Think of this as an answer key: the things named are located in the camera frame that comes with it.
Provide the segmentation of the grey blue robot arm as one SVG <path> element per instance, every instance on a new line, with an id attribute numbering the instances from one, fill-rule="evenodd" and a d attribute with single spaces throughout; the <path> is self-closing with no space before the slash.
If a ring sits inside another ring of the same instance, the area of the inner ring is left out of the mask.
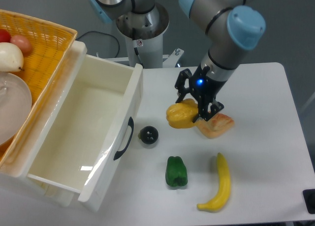
<path id="1" fill-rule="evenodd" d="M 156 0 L 89 0 L 102 22 L 115 22 L 125 37 L 129 64 L 160 68 L 162 36 L 169 25 L 166 9 Z M 194 73 L 180 72 L 178 101 L 187 94 L 197 101 L 194 120 L 205 121 L 223 110 L 217 93 L 263 36 L 266 23 L 247 4 L 252 0 L 179 0 L 185 15 L 212 41 Z"/>

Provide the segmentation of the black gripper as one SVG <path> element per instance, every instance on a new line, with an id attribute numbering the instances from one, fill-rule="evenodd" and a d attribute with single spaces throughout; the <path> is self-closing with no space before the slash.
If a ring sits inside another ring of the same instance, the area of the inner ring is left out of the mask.
<path id="1" fill-rule="evenodd" d="M 191 71 L 186 68 L 179 73 L 175 82 L 175 89 L 178 93 L 176 103 L 183 101 L 188 93 L 191 93 L 198 103 L 198 113 L 193 117 L 193 123 L 199 119 L 209 121 L 224 109 L 224 105 L 216 101 L 216 96 L 226 81 L 216 81 L 210 78 L 207 75 L 209 71 L 209 66 L 201 68 L 199 65 L 192 75 Z M 187 80 L 189 80 L 189 87 L 185 86 Z"/>

